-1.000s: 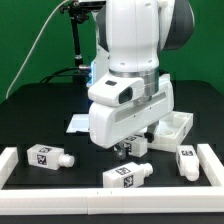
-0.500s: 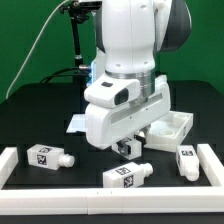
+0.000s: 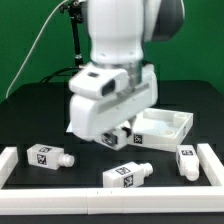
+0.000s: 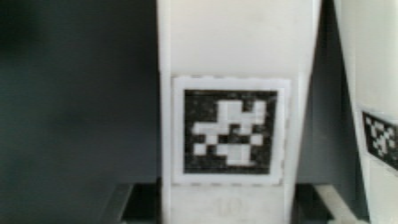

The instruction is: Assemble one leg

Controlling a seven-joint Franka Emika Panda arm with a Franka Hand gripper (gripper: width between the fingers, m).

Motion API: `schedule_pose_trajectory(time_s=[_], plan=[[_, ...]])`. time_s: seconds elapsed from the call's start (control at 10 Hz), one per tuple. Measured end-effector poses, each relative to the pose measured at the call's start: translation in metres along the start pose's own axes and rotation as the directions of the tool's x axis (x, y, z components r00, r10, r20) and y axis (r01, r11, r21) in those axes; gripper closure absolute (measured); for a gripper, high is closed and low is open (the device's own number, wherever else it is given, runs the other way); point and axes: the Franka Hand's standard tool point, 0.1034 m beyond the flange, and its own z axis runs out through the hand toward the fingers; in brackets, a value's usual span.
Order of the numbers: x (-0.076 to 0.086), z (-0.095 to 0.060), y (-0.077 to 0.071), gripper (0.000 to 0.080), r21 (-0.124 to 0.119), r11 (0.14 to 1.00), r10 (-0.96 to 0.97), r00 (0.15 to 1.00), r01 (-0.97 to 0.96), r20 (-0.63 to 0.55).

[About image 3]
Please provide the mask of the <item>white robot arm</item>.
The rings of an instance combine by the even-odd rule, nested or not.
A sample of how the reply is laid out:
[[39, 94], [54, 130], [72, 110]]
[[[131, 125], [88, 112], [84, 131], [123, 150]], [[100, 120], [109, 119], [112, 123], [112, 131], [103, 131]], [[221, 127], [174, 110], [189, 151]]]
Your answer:
[[69, 81], [74, 135], [91, 141], [156, 103], [143, 44], [172, 38], [184, 19], [183, 0], [87, 0], [90, 62]]

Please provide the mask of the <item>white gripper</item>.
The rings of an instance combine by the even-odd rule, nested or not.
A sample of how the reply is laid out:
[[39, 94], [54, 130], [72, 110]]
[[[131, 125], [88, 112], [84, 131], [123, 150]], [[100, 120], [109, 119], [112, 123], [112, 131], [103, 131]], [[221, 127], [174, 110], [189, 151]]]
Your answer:
[[[103, 68], [88, 64], [81, 71], [85, 69]], [[86, 98], [73, 92], [70, 100], [70, 122], [73, 133], [81, 139], [94, 140], [98, 135], [114, 129], [142, 110], [153, 106], [158, 99], [154, 66], [152, 64], [144, 66], [142, 81], [134, 88], [134, 91], [127, 93], [130, 86], [129, 82], [125, 90], [101, 99]]]

